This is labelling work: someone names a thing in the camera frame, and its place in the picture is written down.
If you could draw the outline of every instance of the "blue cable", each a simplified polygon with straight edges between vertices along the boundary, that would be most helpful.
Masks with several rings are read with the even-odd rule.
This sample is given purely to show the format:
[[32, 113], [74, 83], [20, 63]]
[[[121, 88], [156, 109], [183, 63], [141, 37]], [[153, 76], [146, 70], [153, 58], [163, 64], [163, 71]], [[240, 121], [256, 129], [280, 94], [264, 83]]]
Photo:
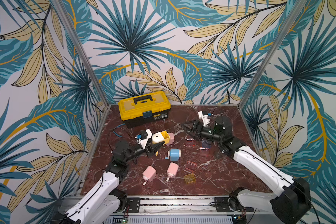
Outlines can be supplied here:
[[[122, 125], [125, 125], [125, 123], [120, 124], [120, 125], [118, 125], [118, 126], [115, 127], [115, 128], [121, 127]], [[114, 133], [115, 135], [117, 135], [118, 137], [122, 137], [122, 136], [120, 136], [119, 134], [117, 134], [115, 131], [113, 131], [113, 133]]]

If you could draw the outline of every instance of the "blue pencil sharpener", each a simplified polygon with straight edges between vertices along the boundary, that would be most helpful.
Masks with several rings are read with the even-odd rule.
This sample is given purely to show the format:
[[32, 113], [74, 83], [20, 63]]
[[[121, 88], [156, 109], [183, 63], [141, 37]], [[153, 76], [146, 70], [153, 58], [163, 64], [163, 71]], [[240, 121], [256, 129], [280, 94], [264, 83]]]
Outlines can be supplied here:
[[166, 159], [169, 159], [169, 157], [170, 157], [170, 161], [178, 161], [180, 156], [181, 156], [181, 150], [170, 149], [168, 151], [168, 157], [166, 157]]

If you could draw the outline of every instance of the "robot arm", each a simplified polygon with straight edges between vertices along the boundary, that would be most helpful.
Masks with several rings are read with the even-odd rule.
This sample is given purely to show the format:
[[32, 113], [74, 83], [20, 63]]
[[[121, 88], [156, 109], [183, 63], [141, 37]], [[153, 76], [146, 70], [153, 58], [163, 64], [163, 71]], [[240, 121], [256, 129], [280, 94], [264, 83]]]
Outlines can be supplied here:
[[125, 140], [117, 142], [112, 151], [112, 161], [106, 166], [96, 185], [65, 215], [57, 214], [52, 223], [101, 224], [113, 212], [124, 211], [127, 195], [117, 189], [117, 186], [128, 173], [128, 161], [142, 154], [151, 157], [164, 144], [164, 141], [152, 144], [151, 138], [152, 132], [146, 129], [136, 137], [136, 146], [129, 146]]
[[309, 184], [302, 178], [294, 179], [283, 173], [234, 137], [231, 122], [226, 116], [219, 116], [215, 120], [213, 129], [205, 127], [199, 120], [183, 123], [182, 126], [198, 141], [203, 138], [215, 141], [223, 154], [248, 168], [273, 192], [239, 188], [229, 195], [230, 208], [239, 211], [244, 207], [253, 207], [274, 213], [286, 224], [298, 222], [311, 208]]

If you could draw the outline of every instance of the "red wire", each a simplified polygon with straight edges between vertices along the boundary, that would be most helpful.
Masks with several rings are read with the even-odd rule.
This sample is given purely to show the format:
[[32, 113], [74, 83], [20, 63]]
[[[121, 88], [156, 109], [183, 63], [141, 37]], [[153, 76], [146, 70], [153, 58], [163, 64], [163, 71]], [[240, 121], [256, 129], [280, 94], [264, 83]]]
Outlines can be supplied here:
[[128, 204], [128, 207], [127, 207], [127, 211], [123, 214], [123, 217], [125, 217], [126, 216], [126, 213], [127, 213], [127, 218], [128, 218], [128, 210], [129, 210], [129, 204]]

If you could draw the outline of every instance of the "metal bracket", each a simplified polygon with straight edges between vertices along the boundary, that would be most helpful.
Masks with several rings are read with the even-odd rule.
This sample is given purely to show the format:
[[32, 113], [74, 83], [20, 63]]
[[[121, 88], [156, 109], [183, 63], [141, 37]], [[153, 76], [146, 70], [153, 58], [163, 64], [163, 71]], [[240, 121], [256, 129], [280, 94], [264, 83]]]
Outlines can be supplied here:
[[128, 213], [138, 213], [141, 199], [138, 197], [128, 197], [127, 204], [129, 204]]
[[[215, 209], [216, 212], [232, 212], [232, 210], [229, 208], [230, 197], [215, 197], [214, 203], [215, 203]], [[253, 212], [254, 208], [246, 207], [246, 212]]]

